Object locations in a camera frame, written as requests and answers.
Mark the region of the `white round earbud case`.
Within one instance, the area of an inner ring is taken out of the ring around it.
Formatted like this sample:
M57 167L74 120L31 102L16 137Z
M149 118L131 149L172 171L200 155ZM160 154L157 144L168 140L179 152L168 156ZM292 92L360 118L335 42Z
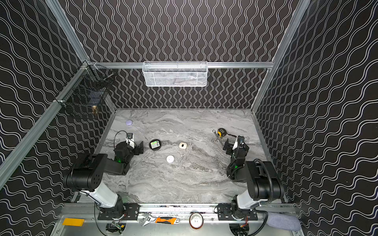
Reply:
M169 155L169 156L166 157L166 161L167 161L168 163L173 163L174 160L175 160L175 158L174 158L173 155Z

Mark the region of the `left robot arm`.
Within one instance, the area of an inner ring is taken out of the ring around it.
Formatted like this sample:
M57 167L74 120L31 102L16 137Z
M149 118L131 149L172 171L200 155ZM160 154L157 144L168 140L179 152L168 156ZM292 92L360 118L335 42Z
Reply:
M144 153L144 143L134 144L124 141L114 148L114 159L107 154L89 154L79 158L65 175L66 188L88 196L99 209L98 220L137 220L140 205L125 204L122 197L110 190L103 182L104 174L125 176L130 170L130 162L136 155Z

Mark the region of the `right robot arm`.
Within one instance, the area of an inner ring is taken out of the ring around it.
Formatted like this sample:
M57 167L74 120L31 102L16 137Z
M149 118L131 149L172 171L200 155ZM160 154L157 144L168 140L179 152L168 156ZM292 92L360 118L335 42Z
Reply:
M230 156L227 177L234 183L247 184L247 190L231 200L229 212L233 218L246 219L261 203L284 199L284 187L272 162L258 158L246 160L249 146L243 136L238 136L234 144L226 140L223 150Z

